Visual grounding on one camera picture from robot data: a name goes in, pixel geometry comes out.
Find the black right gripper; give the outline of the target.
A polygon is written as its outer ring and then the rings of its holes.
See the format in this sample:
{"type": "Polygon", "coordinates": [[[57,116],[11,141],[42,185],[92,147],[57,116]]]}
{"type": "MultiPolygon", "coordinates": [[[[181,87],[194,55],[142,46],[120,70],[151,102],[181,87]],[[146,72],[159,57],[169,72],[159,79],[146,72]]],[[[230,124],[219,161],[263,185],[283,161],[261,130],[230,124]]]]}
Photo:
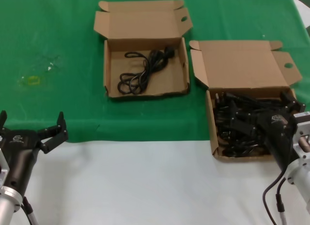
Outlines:
{"type": "Polygon", "coordinates": [[[260,132],[263,141],[279,168],[284,172],[297,172],[299,156],[293,148],[292,139],[295,133],[294,115],[305,111],[306,105],[299,102],[288,92],[281,92],[282,107],[280,112],[268,111],[256,119],[251,112],[239,112],[233,99],[229,103],[230,128],[251,138],[257,138],[260,132]]]}

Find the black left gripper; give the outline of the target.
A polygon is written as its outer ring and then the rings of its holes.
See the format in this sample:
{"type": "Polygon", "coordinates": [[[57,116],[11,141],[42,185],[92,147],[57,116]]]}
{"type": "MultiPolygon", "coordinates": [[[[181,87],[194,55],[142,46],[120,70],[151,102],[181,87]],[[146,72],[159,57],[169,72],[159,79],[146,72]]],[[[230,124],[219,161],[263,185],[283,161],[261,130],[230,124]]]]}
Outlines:
{"type": "Polygon", "coordinates": [[[24,195],[40,150],[45,154],[68,140],[68,131],[63,112],[59,113],[57,124],[39,131],[9,130],[4,128],[7,113],[0,113],[0,148],[8,163],[9,172],[4,186],[24,195]]]}

